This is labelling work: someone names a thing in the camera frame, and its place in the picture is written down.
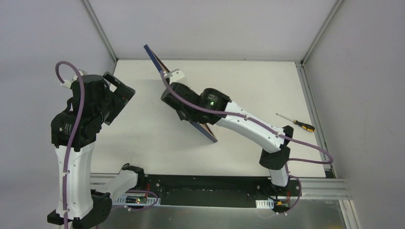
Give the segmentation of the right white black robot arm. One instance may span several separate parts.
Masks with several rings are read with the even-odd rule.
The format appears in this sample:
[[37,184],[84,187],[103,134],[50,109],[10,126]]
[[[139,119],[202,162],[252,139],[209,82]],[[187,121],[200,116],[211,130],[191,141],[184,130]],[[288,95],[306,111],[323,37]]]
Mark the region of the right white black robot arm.
[[288,143],[293,136],[293,127],[263,123],[244,111],[229,96],[213,88],[206,88],[197,94],[182,83],[171,83],[170,89],[193,105],[182,103],[169,89],[162,93],[161,100],[173,108],[181,120],[221,126],[255,142],[262,147],[259,163],[270,172],[273,193],[281,196],[290,190],[286,164],[290,156]]

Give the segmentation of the yellow black screwdriver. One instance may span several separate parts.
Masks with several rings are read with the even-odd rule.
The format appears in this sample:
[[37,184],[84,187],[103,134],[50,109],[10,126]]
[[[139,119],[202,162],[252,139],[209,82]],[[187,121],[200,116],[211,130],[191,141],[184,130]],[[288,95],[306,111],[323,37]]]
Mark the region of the yellow black screwdriver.
[[288,117],[278,114],[278,113],[276,113],[276,115],[291,121],[293,124],[300,126],[301,128],[305,129],[306,131],[314,132],[316,130],[316,128],[314,126],[312,126],[311,124],[307,124],[307,123],[304,123],[304,122],[301,122],[298,120],[293,120],[291,118],[288,118]]

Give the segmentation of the wooden picture frame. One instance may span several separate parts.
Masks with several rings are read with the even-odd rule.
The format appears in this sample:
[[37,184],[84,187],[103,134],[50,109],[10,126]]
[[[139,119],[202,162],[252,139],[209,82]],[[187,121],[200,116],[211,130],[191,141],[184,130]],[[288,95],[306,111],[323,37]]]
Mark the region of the wooden picture frame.
[[[148,54],[149,58],[152,60],[153,64],[155,65],[156,69],[158,72],[163,72],[164,74],[167,74],[170,72],[170,70],[166,67],[166,65],[158,58],[158,56],[153,52],[153,50],[145,44],[143,46],[145,49],[146,53]],[[213,134],[211,129],[207,124],[199,124],[196,122],[189,122],[194,128],[196,128],[200,133],[205,135],[208,139],[210,139],[213,143],[218,142],[216,136]]]

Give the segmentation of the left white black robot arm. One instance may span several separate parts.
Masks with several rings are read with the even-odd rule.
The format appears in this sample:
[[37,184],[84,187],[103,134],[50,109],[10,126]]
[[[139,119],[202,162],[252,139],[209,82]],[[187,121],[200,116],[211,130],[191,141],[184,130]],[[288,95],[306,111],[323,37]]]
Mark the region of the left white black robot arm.
[[119,174],[103,186],[92,189],[91,159],[96,136],[109,125],[135,94],[109,72],[83,75],[83,84],[74,80],[67,107],[51,122],[51,140],[59,162],[60,200],[47,221],[71,224],[74,229],[90,229],[104,222],[113,201],[126,191],[145,189],[144,169],[125,164]]

